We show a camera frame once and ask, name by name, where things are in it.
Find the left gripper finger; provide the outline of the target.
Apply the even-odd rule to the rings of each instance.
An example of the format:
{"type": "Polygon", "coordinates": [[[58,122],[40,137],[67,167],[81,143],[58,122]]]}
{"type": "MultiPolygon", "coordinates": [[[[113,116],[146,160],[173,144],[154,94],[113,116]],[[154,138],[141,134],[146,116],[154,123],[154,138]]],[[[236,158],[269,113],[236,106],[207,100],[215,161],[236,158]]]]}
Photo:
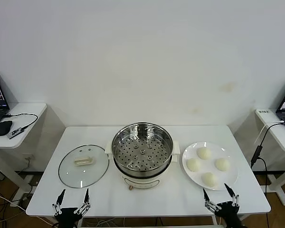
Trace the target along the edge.
{"type": "Polygon", "coordinates": [[[61,205],[65,194],[65,189],[62,190],[61,194],[58,196],[56,203],[52,204],[54,215],[62,214],[61,205]]]}
{"type": "Polygon", "coordinates": [[[89,209],[91,208],[91,204],[89,201],[89,188],[86,189],[85,198],[83,204],[77,209],[76,214],[78,215],[85,215],[89,209]]]}

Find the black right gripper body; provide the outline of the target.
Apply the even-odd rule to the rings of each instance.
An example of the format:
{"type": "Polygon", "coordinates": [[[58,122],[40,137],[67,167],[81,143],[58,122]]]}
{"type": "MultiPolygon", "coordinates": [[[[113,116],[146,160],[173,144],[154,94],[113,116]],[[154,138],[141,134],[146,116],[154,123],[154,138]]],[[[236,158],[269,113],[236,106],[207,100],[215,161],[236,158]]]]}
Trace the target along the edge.
{"type": "Polygon", "coordinates": [[[232,201],[226,201],[217,204],[219,207],[215,211],[215,215],[223,218],[226,223],[227,228],[241,228],[242,223],[238,217],[239,206],[233,203],[232,201]]]}

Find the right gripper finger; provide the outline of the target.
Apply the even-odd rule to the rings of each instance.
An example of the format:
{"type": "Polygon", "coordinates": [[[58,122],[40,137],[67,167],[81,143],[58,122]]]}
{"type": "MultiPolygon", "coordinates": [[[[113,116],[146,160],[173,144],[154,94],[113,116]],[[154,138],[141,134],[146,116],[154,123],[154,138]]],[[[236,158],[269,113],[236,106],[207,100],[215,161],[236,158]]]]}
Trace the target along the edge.
{"type": "Polygon", "coordinates": [[[239,195],[235,194],[234,191],[226,184],[224,183],[230,197],[232,198],[232,201],[227,201],[224,203],[224,206],[227,209],[239,209],[239,204],[238,204],[238,200],[239,200],[239,195]]]}
{"type": "Polygon", "coordinates": [[[214,202],[210,201],[208,194],[206,193],[205,189],[203,189],[203,194],[204,194],[204,200],[205,200],[205,207],[209,211],[219,211],[221,209],[220,206],[218,206],[214,202]]]}

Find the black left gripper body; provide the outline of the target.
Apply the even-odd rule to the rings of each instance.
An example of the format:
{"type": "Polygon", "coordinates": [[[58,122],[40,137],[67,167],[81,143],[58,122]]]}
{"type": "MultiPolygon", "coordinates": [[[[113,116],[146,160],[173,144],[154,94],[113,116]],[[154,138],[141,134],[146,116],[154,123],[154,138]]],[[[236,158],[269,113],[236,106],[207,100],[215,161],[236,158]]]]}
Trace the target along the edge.
{"type": "Polygon", "coordinates": [[[79,220],[83,218],[81,213],[74,213],[77,208],[62,208],[61,213],[55,213],[56,223],[54,226],[58,228],[77,228],[79,220]]]}

